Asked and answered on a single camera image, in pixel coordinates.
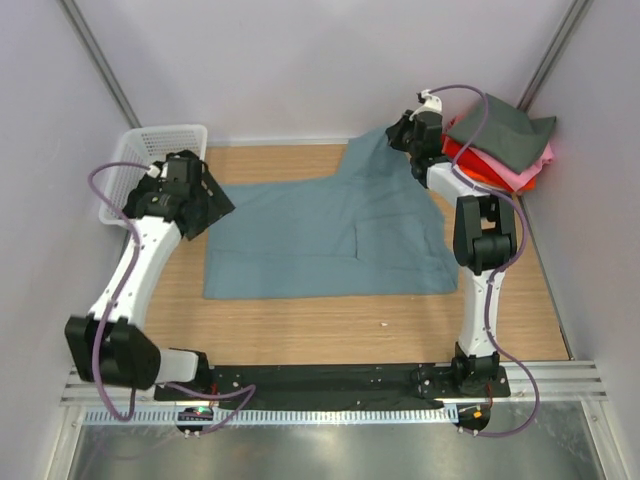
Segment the light blue t shirt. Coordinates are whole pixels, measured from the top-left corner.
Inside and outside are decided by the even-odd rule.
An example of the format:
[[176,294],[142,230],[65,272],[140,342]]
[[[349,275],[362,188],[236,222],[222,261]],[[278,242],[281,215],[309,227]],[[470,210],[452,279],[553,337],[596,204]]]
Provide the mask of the light blue t shirt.
[[208,231],[207,299],[450,294],[458,265],[438,206],[383,128],[351,139],[337,172],[227,185]]

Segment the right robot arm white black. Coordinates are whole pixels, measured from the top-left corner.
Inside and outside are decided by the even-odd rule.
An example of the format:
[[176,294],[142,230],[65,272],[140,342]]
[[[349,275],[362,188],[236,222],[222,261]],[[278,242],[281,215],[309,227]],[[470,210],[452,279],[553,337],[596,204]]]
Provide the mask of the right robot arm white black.
[[448,366],[420,367],[425,398],[481,397],[497,388],[500,353],[495,346],[501,268],[517,251],[514,208],[464,177],[442,153],[442,115],[405,111],[386,130],[389,145],[409,155],[411,174],[455,209],[453,254],[464,274],[464,319]]

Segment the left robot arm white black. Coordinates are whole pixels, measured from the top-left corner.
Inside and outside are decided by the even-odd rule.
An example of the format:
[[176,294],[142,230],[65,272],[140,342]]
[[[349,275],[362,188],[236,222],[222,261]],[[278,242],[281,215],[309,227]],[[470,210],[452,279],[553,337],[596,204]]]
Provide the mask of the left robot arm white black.
[[212,376],[206,356],[186,349],[160,349],[144,332],[148,307],[164,267],[184,240],[192,240],[231,213],[234,205],[206,163],[190,150],[138,165],[112,162],[113,174],[142,171],[122,199],[96,194],[129,242],[108,285],[84,316],[72,316],[64,335],[85,382],[147,390],[177,382],[189,399],[204,398]]

